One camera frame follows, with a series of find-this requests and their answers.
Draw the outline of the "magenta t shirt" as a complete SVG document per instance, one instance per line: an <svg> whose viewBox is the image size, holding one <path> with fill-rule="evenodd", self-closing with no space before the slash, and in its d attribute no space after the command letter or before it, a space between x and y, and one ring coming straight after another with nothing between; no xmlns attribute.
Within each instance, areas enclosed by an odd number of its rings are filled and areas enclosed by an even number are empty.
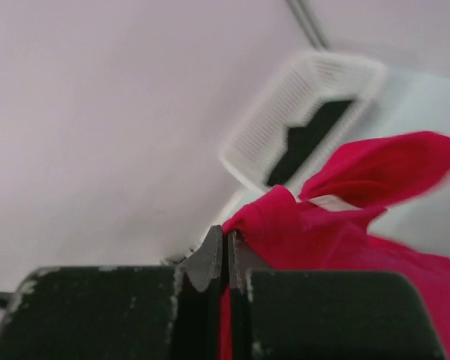
<svg viewBox="0 0 450 360"><path fill-rule="evenodd" d="M450 358L450 258L368 231L387 209L450 173L450 137L430 131L349 142L298 196L273 187L223 224L273 269L391 271L418 289Z"/></svg>

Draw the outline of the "left corner aluminium post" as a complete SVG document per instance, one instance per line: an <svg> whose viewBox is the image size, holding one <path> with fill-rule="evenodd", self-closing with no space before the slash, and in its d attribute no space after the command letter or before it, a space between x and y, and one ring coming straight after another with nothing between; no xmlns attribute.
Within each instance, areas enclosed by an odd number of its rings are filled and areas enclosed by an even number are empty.
<svg viewBox="0 0 450 360"><path fill-rule="evenodd" d="M329 42L320 28L310 2L306 0L286 0L286 3L312 47L316 50L329 50Z"/></svg>

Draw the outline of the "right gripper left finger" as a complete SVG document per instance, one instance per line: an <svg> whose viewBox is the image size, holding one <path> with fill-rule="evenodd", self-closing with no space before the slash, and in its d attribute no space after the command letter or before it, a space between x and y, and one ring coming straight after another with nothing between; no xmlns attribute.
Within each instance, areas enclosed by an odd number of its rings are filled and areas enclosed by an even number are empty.
<svg viewBox="0 0 450 360"><path fill-rule="evenodd" d="M215 359L223 233L177 265L46 267L12 294L0 359Z"/></svg>

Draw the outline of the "white plastic basket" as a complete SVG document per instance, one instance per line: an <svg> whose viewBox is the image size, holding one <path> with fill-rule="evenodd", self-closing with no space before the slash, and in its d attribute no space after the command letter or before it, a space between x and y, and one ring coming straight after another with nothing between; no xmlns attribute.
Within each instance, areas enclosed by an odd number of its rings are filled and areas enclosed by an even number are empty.
<svg viewBox="0 0 450 360"><path fill-rule="evenodd" d="M363 55L301 52L286 63L232 129L220 162L245 187L266 192L286 151L287 128L306 125L326 101L355 98L298 172L283 186L297 194L376 105L387 67Z"/></svg>

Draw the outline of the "black t shirt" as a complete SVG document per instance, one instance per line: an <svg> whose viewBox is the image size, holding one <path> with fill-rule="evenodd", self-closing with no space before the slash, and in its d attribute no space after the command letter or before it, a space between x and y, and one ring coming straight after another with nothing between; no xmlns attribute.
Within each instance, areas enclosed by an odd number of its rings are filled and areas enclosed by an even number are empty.
<svg viewBox="0 0 450 360"><path fill-rule="evenodd" d="M355 98L326 101L315 111L307 124L288 127L286 151L271 169L265 184L269 187L285 185L355 102Z"/></svg>

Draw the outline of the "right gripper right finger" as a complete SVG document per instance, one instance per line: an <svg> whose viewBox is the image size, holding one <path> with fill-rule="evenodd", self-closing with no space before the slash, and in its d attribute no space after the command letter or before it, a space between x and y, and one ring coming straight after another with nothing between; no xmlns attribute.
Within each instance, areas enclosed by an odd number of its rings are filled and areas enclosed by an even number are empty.
<svg viewBox="0 0 450 360"><path fill-rule="evenodd" d="M443 359L416 288L379 271L278 271L227 238L234 359Z"/></svg>

